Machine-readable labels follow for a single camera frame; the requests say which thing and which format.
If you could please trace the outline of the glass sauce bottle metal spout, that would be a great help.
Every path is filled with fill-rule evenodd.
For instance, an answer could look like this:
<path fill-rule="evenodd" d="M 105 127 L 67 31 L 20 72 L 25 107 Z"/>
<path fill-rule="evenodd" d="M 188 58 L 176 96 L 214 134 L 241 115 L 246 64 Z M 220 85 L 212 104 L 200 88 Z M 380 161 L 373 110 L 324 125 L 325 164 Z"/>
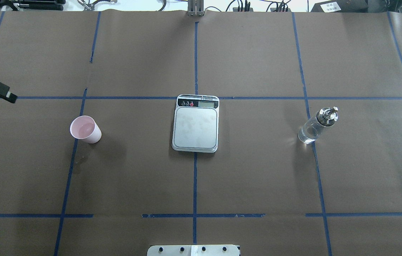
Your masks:
<path fill-rule="evenodd" d="M 333 126 L 338 120 L 338 107 L 325 107 L 316 112 L 299 130 L 297 137 L 303 144 L 316 141 L 323 131 Z"/>

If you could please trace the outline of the white digital kitchen scale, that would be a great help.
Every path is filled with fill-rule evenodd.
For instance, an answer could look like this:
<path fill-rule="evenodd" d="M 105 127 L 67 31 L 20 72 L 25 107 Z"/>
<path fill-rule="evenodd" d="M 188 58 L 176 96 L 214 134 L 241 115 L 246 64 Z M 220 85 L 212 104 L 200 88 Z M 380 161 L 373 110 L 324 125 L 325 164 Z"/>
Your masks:
<path fill-rule="evenodd" d="M 176 101 L 172 148 L 180 152 L 215 153 L 219 137 L 219 98 L 181 94 Z"/>

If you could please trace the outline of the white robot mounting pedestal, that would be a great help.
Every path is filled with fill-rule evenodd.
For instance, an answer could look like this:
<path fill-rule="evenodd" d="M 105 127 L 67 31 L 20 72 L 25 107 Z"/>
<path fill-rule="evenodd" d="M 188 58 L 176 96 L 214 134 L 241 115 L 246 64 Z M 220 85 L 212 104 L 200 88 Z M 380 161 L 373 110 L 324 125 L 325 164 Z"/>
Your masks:
<path fill-rule="evenodd" d="M 150 246 L 147 256 L 240 256 L 240 246 L 218 245 L 160 245 Z"/>

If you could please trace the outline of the pink plastic cup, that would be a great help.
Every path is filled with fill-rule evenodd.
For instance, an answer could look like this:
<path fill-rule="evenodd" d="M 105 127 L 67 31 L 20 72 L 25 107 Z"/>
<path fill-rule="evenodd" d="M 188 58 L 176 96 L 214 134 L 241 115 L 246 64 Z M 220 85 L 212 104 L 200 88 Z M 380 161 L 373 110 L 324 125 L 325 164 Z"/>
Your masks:
<path fill-rule="evenodd" d="M 69 131 L 75 139 L 84 141 L 88 144 L 95 144 L 100 141 L 102 132 L 90 116 L 79 116 L 70 125 Z"/>

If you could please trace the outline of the aluminium frame post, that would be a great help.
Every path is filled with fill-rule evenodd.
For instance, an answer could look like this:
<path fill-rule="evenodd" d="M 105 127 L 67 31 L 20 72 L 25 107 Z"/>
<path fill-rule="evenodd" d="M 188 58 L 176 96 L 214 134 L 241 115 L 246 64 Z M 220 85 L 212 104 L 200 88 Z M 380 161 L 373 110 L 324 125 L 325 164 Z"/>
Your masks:
<path fill-rule="evenodd" d="M 188 0 L 187 1 L 187 16 L 201 17 L 205 14 L 204 0 Z"/>

